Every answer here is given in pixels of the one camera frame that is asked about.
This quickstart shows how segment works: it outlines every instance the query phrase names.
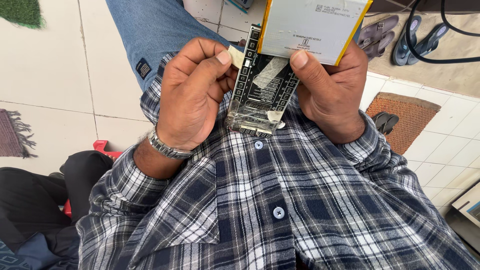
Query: black cable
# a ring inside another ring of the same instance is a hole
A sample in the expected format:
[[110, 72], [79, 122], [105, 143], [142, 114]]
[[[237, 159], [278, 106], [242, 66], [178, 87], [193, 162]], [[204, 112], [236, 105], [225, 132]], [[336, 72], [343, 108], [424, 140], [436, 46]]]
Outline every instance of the black cable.
[[461, 33], [463, 35], [466, 35], [466, 36], [472, 36], [472, 37], [480, 37], [480, 34], [477, 34], [477, 33], [471, 33], [471, 32], [466, 32], [466, 31], [463, 31], [463, 30], [460, 30], [458, 28], [456, 28], [455, 26], [451, 25], [448, 20], [447, 20], [447, 17], [445, 16], [445, 0], [442, 0], [442, 6], [441, 6], [441, 12], [440, 14], [442, 15], [442, 20], [444, 22], [444, 24], [446, 24], [448, 26], [448, 28], [454, 30], [455, 32], [458, 32], [458, 33]]
[[415, 47], [412, 45], [412, 39], [410, 37], [410, 25], [412, 25], [413, 21], [413, 15], [415, 15], [415, 11], [417, 10], [418, 5], [420, 4], [421, 0], [417, 0], [415, 4], [412, 7], [412, 11], [410, 12], [410, 17], [408, 17], [407, 21], [407, 32], [405, 33], [405, 38], [407, 40], [407, 46], [410, 52], [412, 53], [415, 58], [417, 58], [420, 61], [430, 63], [430, 64], [459, 64], [459, 63], [471, 63], [471, 62], [480, 62], [480, 57], [471, 57], [471, 58], [461, 58], [461, 59], [445, 59], [445, 60], [434, 60], [434, 59], [428, 59], [423, 56], [421, 56], [417, 51], [415, 51]]

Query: knee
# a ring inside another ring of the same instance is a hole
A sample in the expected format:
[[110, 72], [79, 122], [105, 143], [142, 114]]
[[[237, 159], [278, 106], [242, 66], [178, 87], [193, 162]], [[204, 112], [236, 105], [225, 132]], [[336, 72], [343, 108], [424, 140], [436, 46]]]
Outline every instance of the knee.
[[0, 198], [4, 197], [5, 193], [31, 184], [32, 174], [30, 172], [11, 167], [0, 168]]
[[112, 164], [113, 161], [105, 154], [95, 150], [82, 151], [68, 157], [65, 162], [64, 171], [65, 174], [83, 172], [92, 166], [104, 166], [108, 170]]

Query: jeans label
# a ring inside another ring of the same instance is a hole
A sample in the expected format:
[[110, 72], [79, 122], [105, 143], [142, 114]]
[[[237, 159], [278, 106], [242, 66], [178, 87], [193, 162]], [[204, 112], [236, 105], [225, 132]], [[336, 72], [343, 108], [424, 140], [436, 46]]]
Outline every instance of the jeans label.
[[140, 61], [138, 61], [135, 69], [143, 80], [145, 79], [145, 77], [147, 77], [150, 71], [152, 71], [145, 58], [142, 58], [140, 59]]

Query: purple fringed rug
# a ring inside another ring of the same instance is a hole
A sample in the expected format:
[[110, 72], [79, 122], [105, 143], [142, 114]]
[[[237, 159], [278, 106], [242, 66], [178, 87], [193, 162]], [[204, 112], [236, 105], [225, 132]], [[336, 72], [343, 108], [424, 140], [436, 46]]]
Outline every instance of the purple fringed rug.
[[20, 113], [0, 109], [0, 157], [36, 157], [29, 154], [26, 146], [33, 149], [35, 142], [30, 141], [32, 135], [25, 136], [22, 131], [32, 132], [30, 125], [22, 123]]

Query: wrist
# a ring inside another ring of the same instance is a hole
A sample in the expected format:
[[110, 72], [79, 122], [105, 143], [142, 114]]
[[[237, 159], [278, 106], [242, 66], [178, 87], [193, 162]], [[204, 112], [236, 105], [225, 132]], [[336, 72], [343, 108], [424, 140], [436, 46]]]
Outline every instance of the wrist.
[[144, 139], [133, 154], [133, 161], [140, 171], [156, 179], [172, 177], [183, 160], [167, 158], [154, 149], [148, 138]]
[[158, 125], [156, 126], [156, 134], [158, 139], [170, 148], [192, 151], [198, 146], [192, 145], [192, 142], [184, 143], [179, 141], [179, 134], [173, 135], [169, 131], [161, 130]]
[[315, 122], [333, 144], [351, 143], [365, 132], [365, 121], [357, 112], [351, 116]]

